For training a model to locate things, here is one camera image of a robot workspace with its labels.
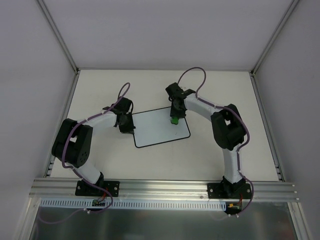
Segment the green whiteboard eraser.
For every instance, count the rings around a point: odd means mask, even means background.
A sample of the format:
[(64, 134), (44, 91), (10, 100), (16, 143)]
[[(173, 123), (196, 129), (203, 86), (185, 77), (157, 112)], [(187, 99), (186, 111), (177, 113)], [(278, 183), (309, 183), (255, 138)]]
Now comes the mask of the green whiteboard eraser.
[(172, 117), (170, 119), (171, 124), (178, 125), (179, 124), (179, 118), (178, 117)]

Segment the white whiteboard with black frame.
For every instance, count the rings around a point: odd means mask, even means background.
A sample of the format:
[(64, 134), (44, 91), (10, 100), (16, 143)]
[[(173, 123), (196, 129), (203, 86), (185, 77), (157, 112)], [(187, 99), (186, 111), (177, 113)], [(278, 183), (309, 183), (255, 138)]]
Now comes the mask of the white whiteboard with black frame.
[(178, 124), (173, 124), (170, 112), (171, 108), (168, 106), (132, 115), (135, 126), (133, 139), (136, 148), (183, 140), (191, 136), (186, 119), (179, 119)]

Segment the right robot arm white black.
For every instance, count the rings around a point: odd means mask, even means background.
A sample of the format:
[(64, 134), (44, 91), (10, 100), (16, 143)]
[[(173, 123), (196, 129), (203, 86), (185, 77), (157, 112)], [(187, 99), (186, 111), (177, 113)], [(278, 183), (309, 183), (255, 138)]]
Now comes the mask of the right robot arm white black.
[(235, 105), (217, 106), (214, 103), (196, 96), (196, 93), (185, 91), (170, 93), (171, 123), (177, 124), (186, 116), (186, 111), (192, 111), (211, 122), (213, 137), (222, 149), (224, 161), (224, 176), (217, 193), (224, 193), (228, 198), (235, 198), (242, 191), (246, 180), (240, 173), (239, 147), (247, 134), (244, 123)]

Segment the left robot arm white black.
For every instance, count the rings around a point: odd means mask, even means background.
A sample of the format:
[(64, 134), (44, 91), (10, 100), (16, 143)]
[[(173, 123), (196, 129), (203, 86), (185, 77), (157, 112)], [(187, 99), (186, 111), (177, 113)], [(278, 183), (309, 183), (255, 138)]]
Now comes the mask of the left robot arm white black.
[(111, 110), (82, 121), (66, 118), (51, 148), (51, 154), (61, 161), (62, 167), (74, 171), (94, 196), (104, 191), (104, 176), (89, 161), (92, 138), (95, 133), (113, 127), (118, 127), (122, 134), (134, 134), (132, 113)]

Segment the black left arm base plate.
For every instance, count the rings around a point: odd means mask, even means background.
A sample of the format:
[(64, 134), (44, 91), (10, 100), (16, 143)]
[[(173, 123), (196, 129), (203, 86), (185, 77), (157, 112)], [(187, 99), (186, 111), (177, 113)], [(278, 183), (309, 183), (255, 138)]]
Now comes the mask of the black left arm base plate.
[[(102, 189), (107, 190), (112, 197), (119, 196), (120, 190), (120, 182), (119, 181), (111, 181), (111, 180), (104, 180), (101, 185), (99, 186)], [(75, 195), (80, 197), (101, 197), (105, 194), (104, 191), (97, 189), (82, 180), (79, 180), (76, 185)]]

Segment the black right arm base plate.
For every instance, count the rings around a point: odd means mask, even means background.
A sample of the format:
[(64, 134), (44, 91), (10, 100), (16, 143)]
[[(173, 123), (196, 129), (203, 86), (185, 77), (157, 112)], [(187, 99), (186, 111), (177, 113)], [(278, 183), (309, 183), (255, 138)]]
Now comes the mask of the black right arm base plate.
[(249, 183), (226, 184), (225, 182), (210, 182), (207, 184), (209, 199), (240, 199), (249, 200), (252, 196), (252, 188)]

